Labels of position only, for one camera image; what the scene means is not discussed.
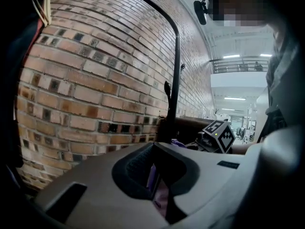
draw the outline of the person on balcony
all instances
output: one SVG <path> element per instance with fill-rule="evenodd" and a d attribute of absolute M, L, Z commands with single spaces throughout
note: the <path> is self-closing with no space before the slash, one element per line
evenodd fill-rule
<path fill-rule="evenodd" d="M 263 67 L 261 64 L 258 64 L 258 61 L 255 62 L 254 70 L 263 71 Z"/>

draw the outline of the machine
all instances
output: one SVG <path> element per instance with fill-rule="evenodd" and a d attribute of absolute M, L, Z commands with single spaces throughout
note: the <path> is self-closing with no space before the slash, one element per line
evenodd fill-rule
<path fill-rule="evenodd" d="M 188 149 L 210 153 L 226 154 L 230 151 L 235 135 L 227 121 L 215 120 L 201 132 L 193 143 L 186 145 Z"/>

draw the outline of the ceiling light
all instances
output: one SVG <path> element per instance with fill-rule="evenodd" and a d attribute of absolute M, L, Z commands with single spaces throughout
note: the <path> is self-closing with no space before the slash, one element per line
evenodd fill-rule
<path fill-rule="evenodd" d="M 246 100 L 245 98 L 237 98 L 237 97 L 225 97 L 224 99 L 227 99 L 227 100 Z"/>
<path fill-rule="evenodd" d="M 264 54 L 264 53 L 262 53 L 260 56 L 261 56 L 261 57 L 271 57 L 272 54 Z"/>
<path fill-rule="evenodd" d="M 224 56 L 224 59 L 238 58 L 238 57 L 240 57 L 239 54 L 236 54 L 236 55 L 228 55 L 228 56 Z"/>

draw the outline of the curved brick wall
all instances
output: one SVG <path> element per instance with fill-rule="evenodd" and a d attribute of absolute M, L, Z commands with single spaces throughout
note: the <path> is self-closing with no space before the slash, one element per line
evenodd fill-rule
<path fill-rule="evenodd" d="M 178 115 L 214 108 L 205 44 L 178 0 L 153 0 L 177 22 Z M 173 80 L 174 33 L 141 0 L 51 0 L 45 28 L 20 75 L 16 101 L 29 186 L 42 188 L 93 155 L 153 141 Z"/>

